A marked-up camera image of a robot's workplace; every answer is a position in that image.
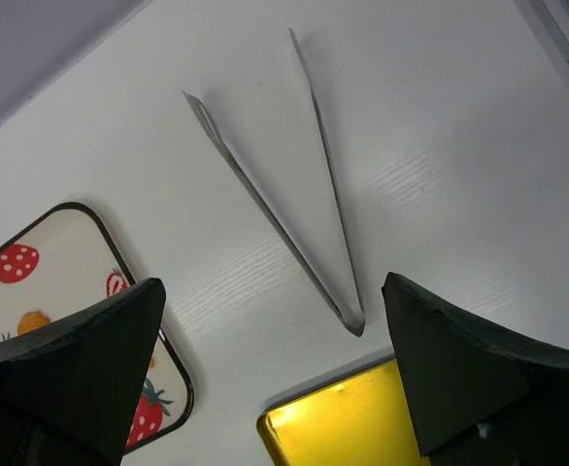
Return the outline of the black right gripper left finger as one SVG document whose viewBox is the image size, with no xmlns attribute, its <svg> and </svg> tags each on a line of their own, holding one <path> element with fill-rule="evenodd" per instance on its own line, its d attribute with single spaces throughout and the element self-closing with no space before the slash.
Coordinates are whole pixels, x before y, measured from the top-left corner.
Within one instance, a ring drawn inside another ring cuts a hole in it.
<svg viewBox="0 0 569 466">
<path fill-rule="evenodd" d="M 118 465 L 165 301 L 149 278 L 0 343 L 0 465 Z"/>
</svg>

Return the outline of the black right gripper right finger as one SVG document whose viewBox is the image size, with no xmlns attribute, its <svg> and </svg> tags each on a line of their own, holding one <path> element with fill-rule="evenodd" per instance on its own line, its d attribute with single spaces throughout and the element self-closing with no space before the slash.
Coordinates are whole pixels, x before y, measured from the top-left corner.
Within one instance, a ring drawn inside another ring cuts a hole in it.
<svg viewBox="0 0 569 466">
<path fill-rule="evenodd" d="M 433 465 L 569 465 L 569 349 L 396 273 L 382 292 L 421 456 Z"/>
</svg>

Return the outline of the orange swirl cookie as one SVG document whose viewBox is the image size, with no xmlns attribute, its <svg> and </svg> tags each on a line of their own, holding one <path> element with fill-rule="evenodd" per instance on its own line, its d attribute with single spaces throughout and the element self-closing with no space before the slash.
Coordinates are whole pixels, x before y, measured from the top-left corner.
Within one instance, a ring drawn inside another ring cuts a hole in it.
<svg viewBox="0 0 569 466">
<path fill-rule="evenodd" d="M 17 324 L 18 336 L 26 334 L 51 323 L 51 319 L 41 311 L 24 314 Z"/>
</svg>

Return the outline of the steel tongs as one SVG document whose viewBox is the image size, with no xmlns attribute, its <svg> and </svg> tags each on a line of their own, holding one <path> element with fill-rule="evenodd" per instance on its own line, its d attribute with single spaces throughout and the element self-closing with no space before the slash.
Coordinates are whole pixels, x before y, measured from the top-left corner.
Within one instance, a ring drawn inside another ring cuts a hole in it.
<svg viewBox="0 0 569 466">
<path fill-rule="evenodd" d="M 310 36 L 288 29 L 260 69 L 184 98 L 328 308 L 362 336 L 366 311 L 345 168 L 321 108 Z"/>
</svg>

